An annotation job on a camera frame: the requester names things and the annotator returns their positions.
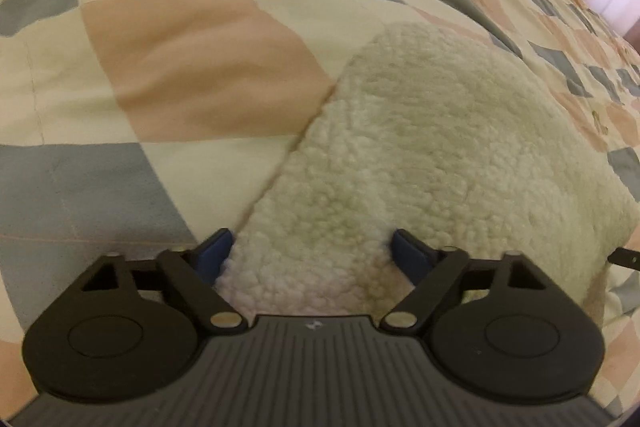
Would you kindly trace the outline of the cream fleece vest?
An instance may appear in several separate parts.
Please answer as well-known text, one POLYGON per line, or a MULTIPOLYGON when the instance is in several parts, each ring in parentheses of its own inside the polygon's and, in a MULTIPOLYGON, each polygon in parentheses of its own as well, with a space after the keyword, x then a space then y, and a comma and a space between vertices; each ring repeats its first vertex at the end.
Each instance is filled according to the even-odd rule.
POLYGON ((598 315, 639 208, 544 82, 508 52, 393 24, 239 231, 217 291, 246 315, 382 317, 410 291, 390 236, 480 259, 521 251, 598 315))

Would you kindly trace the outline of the checkered pastel quilt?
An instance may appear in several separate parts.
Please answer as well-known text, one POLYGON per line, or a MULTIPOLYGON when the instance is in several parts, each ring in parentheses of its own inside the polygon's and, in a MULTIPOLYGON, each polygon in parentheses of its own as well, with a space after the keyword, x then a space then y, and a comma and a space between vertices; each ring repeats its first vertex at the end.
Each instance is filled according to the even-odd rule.
MULTIPOLYGON (((585 0, 1 0, 1 415, 30 324, 97 257, 238 236, 344 69, 393 24, 508 52, 634 198, 639 57, 585 0)), ((639 399, 639 275, 608 268, 593 388, 639 399)))

